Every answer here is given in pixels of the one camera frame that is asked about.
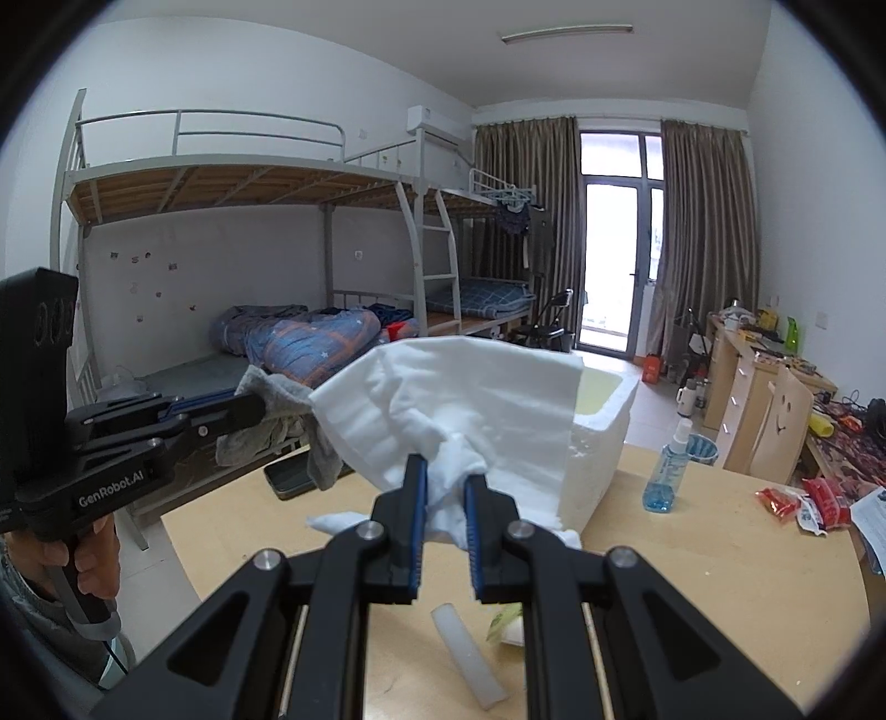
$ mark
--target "spray bottle cap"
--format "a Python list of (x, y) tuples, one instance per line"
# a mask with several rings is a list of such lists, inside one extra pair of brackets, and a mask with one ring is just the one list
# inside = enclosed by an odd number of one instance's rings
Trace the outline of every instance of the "spray bottle cap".
[(671, 440), (671, 450), (674, 452), (686, 452), (686, 446), (689, 444), (689, 433), (692, 432), (692, 420), (683, 418), (677, 425), (677, 430), (673, 434)]

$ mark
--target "green bottle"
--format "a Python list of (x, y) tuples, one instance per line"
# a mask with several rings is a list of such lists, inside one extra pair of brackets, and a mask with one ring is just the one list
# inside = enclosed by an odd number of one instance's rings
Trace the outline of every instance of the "green bottle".
[(784, 349), (791, 355), (797, 354), (797, 345), (800, 340), (800, 332), (797, 330), (797, 321), (793, 317), (788, 318), (788, 337), (784, 341)]

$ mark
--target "brown curtain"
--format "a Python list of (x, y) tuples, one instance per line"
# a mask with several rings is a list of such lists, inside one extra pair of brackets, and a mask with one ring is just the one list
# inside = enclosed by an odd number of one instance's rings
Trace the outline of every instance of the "brown curtain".
[[(581, 140), (574, 117), (504, 122), (477, 128), (477, 167), (518, 187), (535, 185), (538, 203), (549, 211), (554, 230), (553, 253), (541, 277), (543, 304), (554, 293), (575, 291), (563, 326), (576, 332), (585, 276), (584, 204), (580, 189)], [(527, 277), (523, 241), (495, 221), (475, 223), (472, 271), (484, 278)]]
[(669, 357), (687, 308), (699, 318), (729, 298), (757, 307), (760, 241), (742, 135), (662, 122), (664, 237), (647, 348)]

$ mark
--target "glass door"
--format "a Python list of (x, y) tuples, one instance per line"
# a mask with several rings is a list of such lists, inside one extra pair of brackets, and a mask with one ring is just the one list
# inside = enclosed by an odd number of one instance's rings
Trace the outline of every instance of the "glass door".
[(637, 195), (634, 187), (587, 185), (581, 345), (627, 353), (636, 286)]
[(579, 349), (632, 358), (644, 290), (656, 281), (661, 254), (661, 137), (582, 133), (581, 171), (587, 227)]

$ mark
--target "blue liquid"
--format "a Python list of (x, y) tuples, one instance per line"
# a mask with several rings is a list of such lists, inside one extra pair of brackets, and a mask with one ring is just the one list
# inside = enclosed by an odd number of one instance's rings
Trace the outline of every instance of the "blue liquid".
[(643, 490), (643, 507), (651, 513), (669, 513), (673, 499), (673, 488), (661, 482), (650, 482)]

